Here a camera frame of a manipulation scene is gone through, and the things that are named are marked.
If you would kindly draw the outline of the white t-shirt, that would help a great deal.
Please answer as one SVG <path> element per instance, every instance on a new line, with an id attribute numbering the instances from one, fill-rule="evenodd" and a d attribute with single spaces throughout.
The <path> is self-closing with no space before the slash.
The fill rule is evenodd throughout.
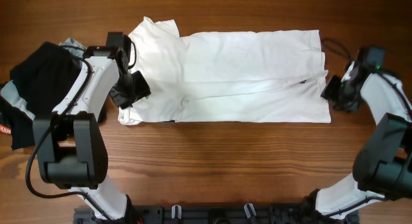
<path id="1" fill-rule="evenodd" d="M 331 120 L 321 97 L 328 72 L 317 30 L 183 37 L 174 20 L 145 17 L 130 38 L 133 71 L 144 76 L 151 95 L 121 109 L 121 124 Z"/>

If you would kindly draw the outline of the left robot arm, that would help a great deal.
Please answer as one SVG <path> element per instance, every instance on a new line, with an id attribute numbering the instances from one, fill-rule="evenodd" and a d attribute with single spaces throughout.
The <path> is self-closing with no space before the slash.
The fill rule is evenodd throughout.
<path id="1" fill-rule="evenodd" d="M 128 195 L 107 175 L 108 152 L 98 116 L 111 97 L 125 109 L 148 98 L 150 87 L 136 64 L 135 43 L 122 32 L 110 32 L 103 46 L 88 47 L 82 69 L 50 115 L 33 121 L 35 149 L 25 172 L 28 190 L 44 199 L 79 196 L 96 223 L 142 223 Z"/>

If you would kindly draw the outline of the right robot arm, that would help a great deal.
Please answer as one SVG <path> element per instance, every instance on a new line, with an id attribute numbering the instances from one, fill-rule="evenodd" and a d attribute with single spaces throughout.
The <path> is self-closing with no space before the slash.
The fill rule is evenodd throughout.
<path id="1" fill-rule="evenodd" d="M 298 222 L 349 223 L 369 204 L 411 198 L 411 103 L 402 82 L 384 67 L 385 55 L 385 48 L 362 47 L 344 76 L 334 75 L 321 93 L 342 111 L 366 104 L 376 129 L 356 156 L 351 174 L 304 198 Z"/>

